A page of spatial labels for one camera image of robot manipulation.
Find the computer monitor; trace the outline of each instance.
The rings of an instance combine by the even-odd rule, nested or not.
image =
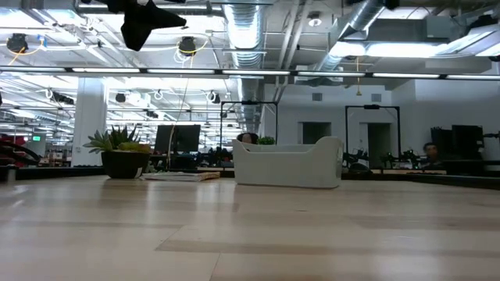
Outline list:
[[[170,151],[198,151],[200,125],[161,125],[156,131],[155,151],[168,151],[170,132],[173,129]]]

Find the black plant pot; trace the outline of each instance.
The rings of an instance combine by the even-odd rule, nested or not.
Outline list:
[[[101,153],[102,165],[112,179],[137,179],[148,166],[149,154],[127,151]]]

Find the potted plant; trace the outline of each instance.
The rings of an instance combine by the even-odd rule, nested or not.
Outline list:
[[[275,143],[275,141],[274,141],[273,137],[260,137],[257,140],[257,144],[260,144],[260,145],[272,145],[274,143]]]
[[[148,144],[139,144],[140,139],[134,138],[136,127],[130,134],[127,126],[120,130],[112,127],[111,133],[107,131],[94,136],[89,136],[90,143],[84,144],[86,148],[93,148],[89,153],[101,152],[102,165],[106,174],[112,179],[135,179],[142,175],[148,166]]]

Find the black metal frame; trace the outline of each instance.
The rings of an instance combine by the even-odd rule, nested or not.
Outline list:
[[[278,142],[278,102],[276,101],[221,101],[220,102],[220,141],[219,141],[219,146],[222,149],[222,122],[223,122],[223,110],[224,110],[224,105],[230,104],[230,105],[274,105],[274,108],[276,109],[276,133],[274,134],[274,141],[275,144]]]
[[[399,106],[383,106],[383,105],[346,105],[345,106],[345,152],[349,153],[349,122],[348,122],[348,110],[350,108],[363,108],[365,110],[378,110],[380,108],[393,108],[396,109],[398,115],[398,157],[401,158],[401,120],[400,120],[400,108]]]

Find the white wall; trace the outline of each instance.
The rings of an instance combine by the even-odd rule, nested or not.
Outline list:
[[[302,139],[299,123],[302,122],[327,122],[331,123],[332,136],[340,137],[345,142],[345,106],[346,105],[371,105],[371,94],[382,94],[380,105],[391,105],[391,92],[384,86],[361,86],[362,95],[356,95],[357,86],[345,87],[316,87],[289,85],[280,101],[278,109],[278,144],[298,144]],[[267,85],[266,100],[269,93],[273,93],[272,85]],[[312,101],[312,93],[323,93],[323,101]],[[367,140],[363,140],[360,126],[363,123],[390,123],[393,133],[392,152],[397,151],[397,126],[396,113],[382,110],[364,110],[350,108],[349,121],[349,150],[358,148],[367,149]],[[259,132],[273,136],[274,116],[264,112],[261,118]]]
[[[392,152],[396,153],[396,119],[392,114],[382,109],[350,108],[348,115],[349,151],[368,148],[367,140],[363,140],[360,128],[364,123],[390,123],[393,133],[391,147]],[[302,139],[298,129],[298,124],[301,122],[331,123],[332,136],[340,137],[345,142],[344,107],[314,108],[281,105],[278,119],[278,144],[298,144],[299,140]]]
[[[492,69],[484,74],[496,74]],[[498,82],[412,80],[392,93],[394,105],[402,108],[402,147],[422,152],[431,141],[430,128],[452,125],[482,126],[484,133],[500,130],[500,87]],[[485,159],[499,159],[496,139],[485,139]]]

